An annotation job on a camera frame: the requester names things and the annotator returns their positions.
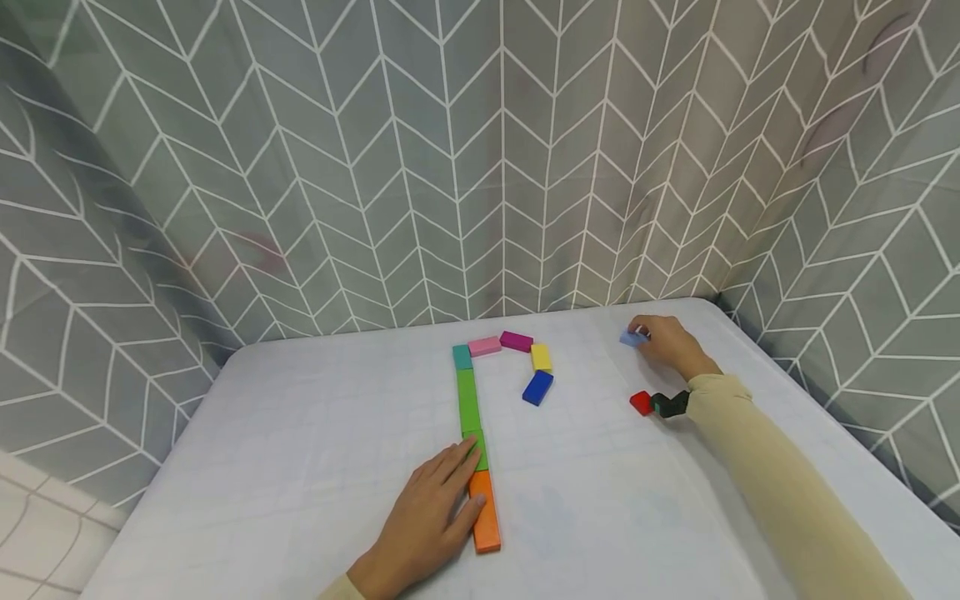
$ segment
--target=right hand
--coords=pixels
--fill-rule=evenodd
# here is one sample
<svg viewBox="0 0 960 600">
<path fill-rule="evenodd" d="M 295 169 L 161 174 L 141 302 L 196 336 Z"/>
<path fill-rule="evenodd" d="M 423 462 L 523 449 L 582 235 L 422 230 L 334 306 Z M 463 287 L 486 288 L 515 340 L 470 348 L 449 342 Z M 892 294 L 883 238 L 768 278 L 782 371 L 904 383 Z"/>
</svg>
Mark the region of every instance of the right hand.
<svg viewBox="0 0 960 600">
<path fill-rule="evenodd" d="M 650 339 L 637 347 L 645 358 L 673 368 L 686 381 L 697 375 L 723 373 L 676 317 L 637 315 L 627 329 Z"/>
</svg>

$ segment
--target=hand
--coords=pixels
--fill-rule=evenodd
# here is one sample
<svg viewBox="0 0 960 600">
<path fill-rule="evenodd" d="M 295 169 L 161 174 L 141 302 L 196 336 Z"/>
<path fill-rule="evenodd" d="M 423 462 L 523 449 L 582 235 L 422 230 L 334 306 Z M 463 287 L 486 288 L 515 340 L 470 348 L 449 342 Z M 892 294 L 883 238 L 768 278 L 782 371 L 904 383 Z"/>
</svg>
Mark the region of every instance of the hand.
<svg viewBox="0 0 960 600">
<path fill-rule="evenodd" d="M 686 381 L 706 373 L 723 373 L 676 317 L 637 315 L 627 329 L 650 338 L 637 347 L 644 357 L 672 367 Z"/>
<path fill-rule="evenodd" d="M 474 496 L 450 522 L 453 505 L 480 462 L 480 451 L 471 452 L 475 444 L 473 436 L 453 444 L 410 476 L 380 537 L 347 571 L 364 598 L 396 597 L 463 547 L 487 503 L 483 494 Z"/>
</svg>

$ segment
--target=left hand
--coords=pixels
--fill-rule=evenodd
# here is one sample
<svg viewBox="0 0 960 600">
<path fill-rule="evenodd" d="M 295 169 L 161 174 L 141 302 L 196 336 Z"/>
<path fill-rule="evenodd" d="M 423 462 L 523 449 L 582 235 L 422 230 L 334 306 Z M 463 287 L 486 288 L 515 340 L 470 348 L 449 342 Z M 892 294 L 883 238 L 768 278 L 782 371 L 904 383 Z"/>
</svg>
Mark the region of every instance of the left hand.
<svg viewBox="0 0 960 600">
<path fill-rule="evenodd" d="M 474 496 L 450 522 L 453 505 L 480 462 L 480 450 L 470 452 L 475 444 L 473 436 L 453 444 L 410 476 L 380 537 L 347 571 L 367 600 L 395 598 L 463 547 L 487 502 L 483 494 Z"/>
</svg>

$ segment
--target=yellow block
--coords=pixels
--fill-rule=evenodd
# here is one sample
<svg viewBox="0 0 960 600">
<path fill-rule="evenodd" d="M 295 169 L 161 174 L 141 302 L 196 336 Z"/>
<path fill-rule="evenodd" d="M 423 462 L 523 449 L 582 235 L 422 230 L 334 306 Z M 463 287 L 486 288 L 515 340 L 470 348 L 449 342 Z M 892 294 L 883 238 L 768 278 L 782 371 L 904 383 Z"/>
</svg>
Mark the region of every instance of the yellow block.
<svg viewBox="0 0 960 600">
<path fill-rule="evenodd" d="M 534 371 L 553 372 L 553 365 L 550 364 L 550 352 L 547 351 L 546 344 L 530 346 L 530 359 L 534 362 Z"/>
</svg>

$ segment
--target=block arrangement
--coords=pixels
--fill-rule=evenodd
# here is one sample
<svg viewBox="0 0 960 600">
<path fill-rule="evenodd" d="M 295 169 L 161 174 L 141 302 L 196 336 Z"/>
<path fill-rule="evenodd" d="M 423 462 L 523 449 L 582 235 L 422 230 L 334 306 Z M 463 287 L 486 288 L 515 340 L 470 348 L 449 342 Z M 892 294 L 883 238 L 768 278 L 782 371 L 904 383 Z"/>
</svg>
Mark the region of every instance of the block arrangement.
<svg viewBox="0 0 960 600">
<path fill-rule="evenodd" d="M 646 391 L 637 392 L 630 396 L 630 405 L 636 408 L 643 417 L 657 413 L 663 419 L 686 414 L 686 405 L 690 399 L 690 392 L 683 390 L 673 397 L 664 394 L 653 394 Z"/>
<path fill-rule="evenodd" d="M 530 362 L 534 365 L 534 371 L 553 372 L 553 365 L 550 364 L 550 352 L 546 349 L 546 344 L 530 346 Z"/>
<path fill-rule="evenodd" d="M 534 371 L 534 376 L 523 391 L 523 399 L 534 406 L 540 406 L 550 386 L 553 385 L 553 374 L 546 371 Z"/>
<path fill-rule="evenodd" d="M 530 346 L 534 344 L 534 339 L 528 335 L 520 335 L 513 331 L 504 331 L 500 334 L 500 345 L 504 348 L 517 350 L 520 352 L 529 352 Z"/>
<path fill-rule="evenodd" d="M 490 477 L 490 462 L 487 458 L 487 438 L 480 421 L 480 405 L 477 402 L 476 377 L 473 374 L 473 358 L 510 348 L 530 354 L 534 375 L 522 397 L 534 406 L 540 406 L 543 397 L 553 383 L 553 365 L 546 344 L 534 344 L 527 335 L 504 331 L 499 338 L 493 336 L 473 340 L 453 347 L 453 365 L 457 370 L 457 397 L 460 405 L 460 433 L 466 438 L 476 438 L 475 451 L 480 452 L 476 472 L 470 477 L 469 494 L 482 493 L 487 503 L 473 525 L 473 547 L 477 554 L 500 549 L 500 527 L 496 521 L 496 503 L 493 499 L 493 481 Z"/>
<path fill-rule="evenodd" d="M 467 344 L 470 350 L 470 356 L 484 356 L 500 351 L 500 340 L 494 336 L 482 340 L 473 340 Z"/>
</svg>

